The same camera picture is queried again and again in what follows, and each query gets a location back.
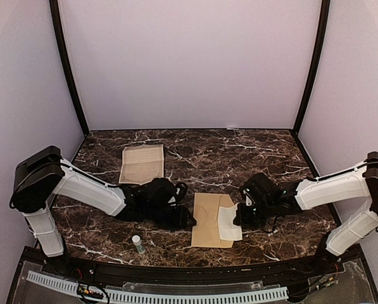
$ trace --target brown marble tabletop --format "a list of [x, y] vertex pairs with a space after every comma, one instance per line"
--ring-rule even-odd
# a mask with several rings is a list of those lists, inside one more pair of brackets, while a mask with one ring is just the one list
[[[195, 192], [225, 193], [234, 203], [241, 202], [238, 187], [257, 172], [282, 186], [311, 176], [287, 130], [97, 131], [87, 136], [74, 164], [117, 183], [123, 148], [142, 144], [164, 145], [165, 177], [188, 185], [184, 203], [191, 210]], [[235, 266], [305, 257], [314, 254], [322, 235], [336, 226], [328, 207], [320, 206], [280, 218], [273, 234], [243, 229], [243, 240], [232, 248], [210, 249], [192, 248], [190, 230], [170, 232], [150, 222], [121, 222], [62, 196], [52, 212], [71, 256], [159, 267]], [[132, 244], [134, 234], [143, 239], [143, 255]]]

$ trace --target glue bottle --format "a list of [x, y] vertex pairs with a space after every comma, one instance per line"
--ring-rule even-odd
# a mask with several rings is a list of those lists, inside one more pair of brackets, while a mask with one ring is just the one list
[[142, 240], [139, 236], [133, 236], [132, 242], [134, 243], [134, 245], [137, 248], [137, 251], [140, 255], [145, 253], [145, 247], [144, 247], [144, 245], [142, 245]]

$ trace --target bottle cap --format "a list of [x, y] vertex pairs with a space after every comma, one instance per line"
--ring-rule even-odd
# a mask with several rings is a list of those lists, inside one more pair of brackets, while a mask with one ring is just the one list
[[135, 244], [135, 245], [140, 245], [141, 244], [141, 238], [139, 236], [133, 236], [132, 237], [132, 242]]

